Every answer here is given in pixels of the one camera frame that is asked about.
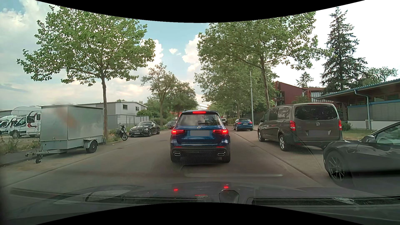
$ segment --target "blurred license plate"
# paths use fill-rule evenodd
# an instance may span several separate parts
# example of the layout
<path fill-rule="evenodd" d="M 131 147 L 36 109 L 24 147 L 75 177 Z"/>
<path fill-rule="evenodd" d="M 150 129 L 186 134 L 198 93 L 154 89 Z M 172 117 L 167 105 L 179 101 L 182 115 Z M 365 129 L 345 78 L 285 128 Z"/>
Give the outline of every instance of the blurred license plate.
<path fill-rule="evenodd" d="M 329 136 L 328 131 L 308 131 L 308 135 L 311 136 L 311 137 Z"/>
<path fill-rule="evenodd" d="M 191 136 L 209 136 L 210 131 L 190 131 Z"/>

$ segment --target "building with blue trim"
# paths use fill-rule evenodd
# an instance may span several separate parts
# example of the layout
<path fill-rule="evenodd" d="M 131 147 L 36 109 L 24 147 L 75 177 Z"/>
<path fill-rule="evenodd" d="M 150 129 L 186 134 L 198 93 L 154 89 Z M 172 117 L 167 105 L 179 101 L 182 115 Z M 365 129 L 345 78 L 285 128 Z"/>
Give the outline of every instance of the building with blue trim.
<path fill-rule="evenodd" d="M 400 79 L 316 97 L 340 102 L 353 128 L 378 130 L 400 121 Z"/>

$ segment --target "car side mirror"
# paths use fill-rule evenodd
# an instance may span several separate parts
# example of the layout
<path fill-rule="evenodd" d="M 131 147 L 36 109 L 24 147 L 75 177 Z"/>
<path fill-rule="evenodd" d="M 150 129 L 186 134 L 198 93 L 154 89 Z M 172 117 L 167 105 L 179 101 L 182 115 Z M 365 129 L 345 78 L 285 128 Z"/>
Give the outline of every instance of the car side mirror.
<path fill-rule="evenodd" d="M 372 135 L 367 135 L 361 139 L 363 143 L 376 143 L 376 138 Z"/>

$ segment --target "red building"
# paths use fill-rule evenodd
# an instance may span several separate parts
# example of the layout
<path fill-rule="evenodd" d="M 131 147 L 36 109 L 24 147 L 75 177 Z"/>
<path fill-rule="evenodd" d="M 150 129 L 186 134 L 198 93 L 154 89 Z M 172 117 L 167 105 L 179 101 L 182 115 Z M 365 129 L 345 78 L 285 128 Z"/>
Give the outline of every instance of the red building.
<path fill-rule="evenodd" d="M 329 102 L 328 100 L 315 100 L 314 98 L 322 95 L 324 88 L 300 88 L 290 84 L 282 83 L 279 81 L 275 82 L 275 89 L 279 91 L 279 94 L 274 99 L 275 105 L 291 104 L 292 101 L 296 100 L 297 96 L 307 96 L 311 102 Z"/>

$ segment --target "brown van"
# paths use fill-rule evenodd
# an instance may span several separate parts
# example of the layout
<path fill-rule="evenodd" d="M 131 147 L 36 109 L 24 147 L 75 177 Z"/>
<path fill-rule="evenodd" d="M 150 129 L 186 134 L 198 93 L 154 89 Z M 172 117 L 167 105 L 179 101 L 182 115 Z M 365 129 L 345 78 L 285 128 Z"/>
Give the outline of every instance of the brown van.
<path fill-rule="evenodd" d="M 258 125 L 258 140 L 279 141 L 282 151 L 290 145 L 318 146 L 324 149 L 343 140 L 342 122 L 330 103 L 287 104 L 270 108 Z"/>

